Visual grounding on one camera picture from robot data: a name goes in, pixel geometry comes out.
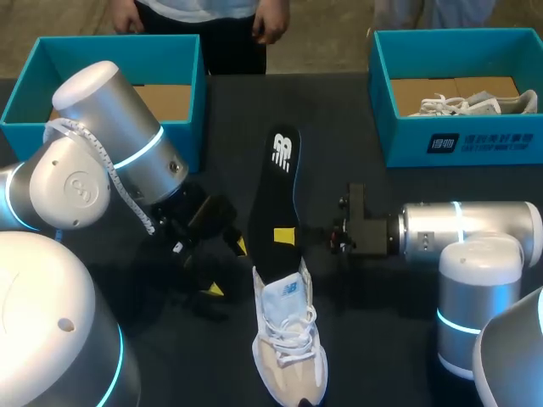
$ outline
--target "person's hand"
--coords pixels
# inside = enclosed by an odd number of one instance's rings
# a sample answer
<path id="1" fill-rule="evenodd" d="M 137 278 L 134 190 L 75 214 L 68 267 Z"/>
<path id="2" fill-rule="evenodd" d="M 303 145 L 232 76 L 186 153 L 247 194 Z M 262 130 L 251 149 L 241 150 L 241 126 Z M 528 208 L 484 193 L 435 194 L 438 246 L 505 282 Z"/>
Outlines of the person's hand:
<path id="1" fill-rule="evenodd" d="M 134 0 L 109 0 L 113 27 L 119 34 L 143 32 L 143 24 L 139 19 Z"/>
<path id="2" fill-rule="evenodd" d="M 253 38 L 259 44 L 273 44 L 288 29 L 289 22 L 289 0 L 260 0 L 253 24 Z"/>

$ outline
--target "insole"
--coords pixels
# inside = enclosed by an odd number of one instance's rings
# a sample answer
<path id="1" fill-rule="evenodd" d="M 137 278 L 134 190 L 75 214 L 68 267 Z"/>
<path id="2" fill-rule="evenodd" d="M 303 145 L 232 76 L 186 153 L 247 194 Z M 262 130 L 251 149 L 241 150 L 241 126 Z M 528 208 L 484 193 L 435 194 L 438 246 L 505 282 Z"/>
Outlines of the insole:
<path id="1" fill-rule="evenodd" d="M 274 242 L 274 230 L 299 226 L 294 188 L 300 149 L 299 132 L 290 125 L 275 126 L 267 136 L 247 241 L 249 257 L 265 284 L 299 269 L 301 252 L 293 244 Z"/>

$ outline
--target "glowing blue light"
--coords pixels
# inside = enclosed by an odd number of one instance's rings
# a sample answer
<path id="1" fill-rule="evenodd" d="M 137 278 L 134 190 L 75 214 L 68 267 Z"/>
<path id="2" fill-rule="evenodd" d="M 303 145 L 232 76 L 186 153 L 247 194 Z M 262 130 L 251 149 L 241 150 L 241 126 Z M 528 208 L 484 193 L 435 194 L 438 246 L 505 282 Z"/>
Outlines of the glowing blue light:
<path id="1" fill-rule="evenodd" d="M 464 230 L 462 229 L 462 206 L 459 202 L 454 201 L 456 220 L 458 220 L 458 242 L 464 243 Z"/>
<path id="2" fill-rule="evenodd" d="M 460 332 L 465 332 L 465 333 L 471 333 L 473 335 L 479 335 L 481 333 L 481 330 L 480 329 L 472 329 L 472 328 L 466 328 L 464 326 L 459 326 L 457 324 L 455 324 L 454 322 L 450 322 L 449 320 L 447 320 L 438 310 L 438 318 L 447 326 L 450 326 L 452 329 L 456 329 L 457 331 L 460 331 Z"/>
<path id="3" fill-rule="evenodd" d="M 117 326 L 119 329 L 119 342 L 120 342 L 120 351 L 119 351 L 119 363 L 117 363 L 117 370 L 115 371 L 115 376 L 113 376 L 113 380 L 111 381 L 111 384 L 109 385 L 108 391 L 105 392 L 105 395 L 100 400 L 100 403 L 97 404 L 96 407 L 103 407 L 106 401 L 108 401 L 109 396 L 111 395 L 111 392 L 113 392 L 113 388 L 115 387 L 115 384 L 117 383 L 117 379 L 119 378 L 120 374 L 120 367 L 122 366 L 122 355 L 125 353 L 125 346 L 122 342 L 122 332 L 120 331 L 120 326 Z"/>
<path id="4" fill-rule="evenodd" d="M 36 229 L 35 227 L 32 227 L 30 225 L 27 225 L 25 222 L 23 222 L 19 216 L 14 211 L 14 207 L 11 206 L 11 199 L 9 197 L 9 188 L 11 188 L 11 182 L 14 180 L 15 173 L 17 170 L 23 166 L 24 163 L 20 163 L 15 167 L 13 171 L 11 171 L 8 175 L 8 179 L 6 180 L 6 203 L 8 204 L 9 212 L 11 212 L 11 215 L 14 216 L 14 218 L 24 227 L 27 227 L 28 229 L 32 229 L 33 231 L 39 231 L 39 229 Z"/>
<path id="5" fill-rule="evenodd" d="M 543 290 L 540 291 L 540 299 L 537 302 L 537 315 L 540 317 L 540 328 L 543 333 Z"/>
<path id="6" fill-rule="evenodd" d="M 159 142 L 163 134 L 164 134 L 164 128 L 161 126 L 159 132 L 154 135 L 151 141 L 148 142 L 144 148 L 139 150 L 137 153 L 131 155 L 127 159 L 123 159 L 120 163 L 115 164 L 114 165 L 115 169 L 118 170 L 119 168 L 122 168 L 125 165 L 129 165 L 132 161 L 139 159 L 142 155 L 144 155 L 147 151 L 149 151 L 157 142 Z"/>

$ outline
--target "new balance logo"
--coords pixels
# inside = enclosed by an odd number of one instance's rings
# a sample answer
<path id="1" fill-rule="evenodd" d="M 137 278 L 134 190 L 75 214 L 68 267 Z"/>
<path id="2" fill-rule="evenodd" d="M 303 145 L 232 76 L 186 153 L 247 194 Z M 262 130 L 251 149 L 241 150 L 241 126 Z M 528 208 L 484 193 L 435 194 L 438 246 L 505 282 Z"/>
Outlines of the new balance logo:
<path id="1" fill-rule="evenodd" d="M 273 148 L 275 148 L 275 153 L 271 155 L 271 161 L 279 165 L 285 171 L 288 172 L 290 164 L 290 153 L 292 152 L 292 143 L 287 137 L 283 137 L 280 134 L 275 135 L 275 140 L 273 141 Z"/>
<path id="2" fill-rule="evenodd" d="M 289 295 L 296 292 L 296 288 L 298 287 L 298 282 L 293 282 L 292 284 L 288 284 L 283 289 L 283 296 Z"/>

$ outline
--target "blue box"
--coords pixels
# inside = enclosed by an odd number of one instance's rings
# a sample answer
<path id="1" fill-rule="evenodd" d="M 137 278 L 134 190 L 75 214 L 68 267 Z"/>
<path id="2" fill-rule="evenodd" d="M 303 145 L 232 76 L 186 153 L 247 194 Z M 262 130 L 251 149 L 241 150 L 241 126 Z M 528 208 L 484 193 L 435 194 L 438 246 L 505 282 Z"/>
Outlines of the blue box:
<path id="1" fill-rule="evenodd" d="M 543 114 L 400 117 L 390 83 L 511 76 L 520 93 L 537 92 L 543 112 L 543 42 L 534 30 L 377 31 L 369 71 L 373 115 L 388 167 L 543 163 Z M 503 136 L 509 142 L 499 148 L 471 146 L 479 136 Z M 436 140 L 448 148 L 432 148 Z"/>
<path id="2" fill-rule="evenodd" d="M 198 36 L 41 37 L 0 119 L 0 127 L 19 160 L 41 145 L 44 121 L 57 88 L 77 71 L 99 61 L 117 64 L 133 85 L 190 85 L 188 120 L 163 121 L 191 172 L 199 170 L 206 82 Z"/>

